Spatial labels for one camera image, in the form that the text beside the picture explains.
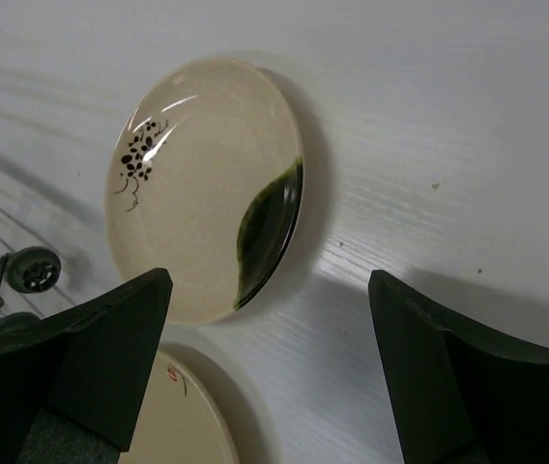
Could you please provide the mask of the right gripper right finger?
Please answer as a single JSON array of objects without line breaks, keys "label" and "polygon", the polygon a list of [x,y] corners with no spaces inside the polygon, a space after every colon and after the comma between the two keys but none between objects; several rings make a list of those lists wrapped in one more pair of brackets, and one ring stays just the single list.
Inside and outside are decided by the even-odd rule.
[{"label": "right gripper right finger", "polygon": [[432,301],[394,275],[368,282],[407,463],[549,463],[549,348]]}]

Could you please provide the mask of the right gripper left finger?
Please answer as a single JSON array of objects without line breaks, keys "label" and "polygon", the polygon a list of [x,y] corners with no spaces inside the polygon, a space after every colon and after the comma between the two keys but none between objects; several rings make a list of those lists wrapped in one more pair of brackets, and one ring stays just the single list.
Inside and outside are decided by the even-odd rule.
[{"label": "right gripper left finger", "polygon": [[0,463],[116,463],[130,448],[173,282],[163,268],[0,333]]}]

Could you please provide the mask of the cream plate small motifs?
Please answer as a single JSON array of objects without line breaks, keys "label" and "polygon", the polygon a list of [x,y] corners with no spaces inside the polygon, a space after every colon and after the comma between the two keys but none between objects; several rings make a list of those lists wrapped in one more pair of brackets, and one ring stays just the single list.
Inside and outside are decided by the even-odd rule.
[{"label": "cream plate small motifs", "polygon": [[240,461],[227,424],[199,379],[159,350],[124,464]]}]

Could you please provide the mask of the cream plate green patch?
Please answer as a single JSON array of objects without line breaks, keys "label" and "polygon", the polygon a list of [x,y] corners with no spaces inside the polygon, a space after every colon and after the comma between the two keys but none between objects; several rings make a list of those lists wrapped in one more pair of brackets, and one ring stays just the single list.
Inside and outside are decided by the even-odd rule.
[{"label": "cream plate green patch", "polygon": [[303,142],[258,68],[229,57],[181,66],[138,103],[116,142],[106,236],[123,279],[164,268],[167,319],[212,324],[274,274],[297,224]]}]

